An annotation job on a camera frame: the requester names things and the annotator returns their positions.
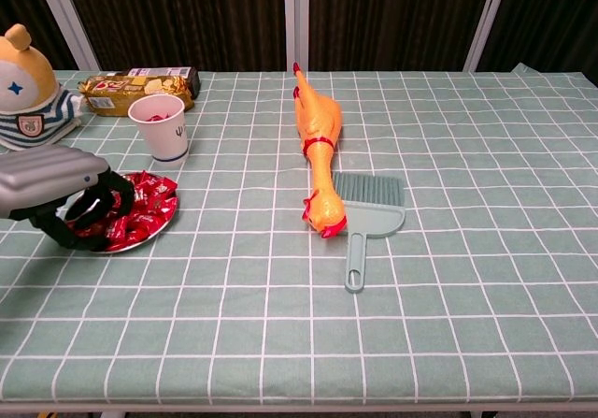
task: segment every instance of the blue star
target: blue star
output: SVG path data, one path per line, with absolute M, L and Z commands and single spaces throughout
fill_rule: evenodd
M 21 89 L 22 89 L 22 86 L 19 86 L 14 81 L 12 82 L 12 84 L 10 85 L 10 87 L 8 88 L 8 90 L 12 91 L 13 93 L 15 93 L 15 95 L 19 95 L 19 92 L 21 91 Z

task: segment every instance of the dustpan brush bristles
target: dustpan brush bristles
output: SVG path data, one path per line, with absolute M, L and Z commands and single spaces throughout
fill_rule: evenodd
M 334 172 L 333 184 L 345 201 L 401 206 L 401 181 L 398 178 Z

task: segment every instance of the stuffed toy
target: stuffed toy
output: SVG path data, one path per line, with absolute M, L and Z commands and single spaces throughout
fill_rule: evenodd
M 0 36 L 0 145 L 11 150 L 54 143 L 80 125 L 82 96 L 67 91 L 30 44 L 21 24 Z

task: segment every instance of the plate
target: plate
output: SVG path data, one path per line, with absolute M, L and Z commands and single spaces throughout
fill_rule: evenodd
M 147 243 L 150 240 L 152 240 L 153 238 L 155 238 L 156 236 L 158 236 L 162 232 L 162 230 L 165 229 L 170 222 L 172 222 L 172 219 L 175 218 L 176 213 L 177 213 L 177 211 L 175 210 L 175 213 L 172 215 L 170 220 L 168 220 L 166 223 L 164 223 L 162 226 L 160 226 L 160 228 L 155 233 L 150 234 L 145 240 L 141 240 L 140 242 L 137 242 L 137 243 L 132 243 L 128 247 L 118 248 L 117 250 L 114 250 L 112 252 L 95 252 L 95 251 L 91 251 L 91 252 L 94 254 L 116 254 L 117 252 L 128 252 L 129 250 L 132 250 L 133 248 L 137 248 L 138 246 L 143 245 L 144 243 Z
M 154 175 L 150 172 L 146 172 L 146 173 L 148 175 L 151 175 L 156 178 L 164 178 L 159 175 Z M 128 173 L 123 173 L 122 175 L 140 175 L 140 174 L 141 174 L 141 172 L 128 172 Z M 77 201 L 82 195 L 83 195 L 83 192 L 81 192 L 79 194 L 79 196 L 75 199 L 75 201 Z M 169 198 L 173 198 L 173 197 L 175 197 L 178 200 L 178 195 L 177 195 L 176 191 L 173 195 L 169 196 Z M 91 210 L 94 206 L 95 206 L 95 203 L 93 203 L 85 212 Z M 178 201 L 177 201 L 177 207 L 175 208 L 175 211 L 173 212 L 172 217 L 169 220 L 167 220 L 166 222 L 164 222 L 164 224 L 162 226 L 160 226 L 160 228 L 158 228 L 155 232 L 151 233 L 149 236 L 147 236 L 145 239 L 141 240 L 140 242 L 132 243 L 131 245 L 129 245 L 127 247 L 118 248 L 117 250 L 113 250 L 111 252 L 109 252 L 109 251 L 93 251 L 93 250 L 90 250 L 90 252 L 92 252 L 94 254 L 116 254 L 119 252 L 128 252 L 129 250 L 132 250 L 133 248 L 144 245 L 145 243 L 148 243 L 149 241 L 153 240 L 162 231 L 164 231 L 164 229 L 172 222 L 172 220 L 177 215 L 177 210 L 178 210 Z

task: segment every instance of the dustpan handle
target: dustpan handle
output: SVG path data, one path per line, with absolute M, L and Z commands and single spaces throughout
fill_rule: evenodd
M 363 290 L 366 242 L 366 234 L 349 232 L 345 288 L 352 294 L 359 294 Z

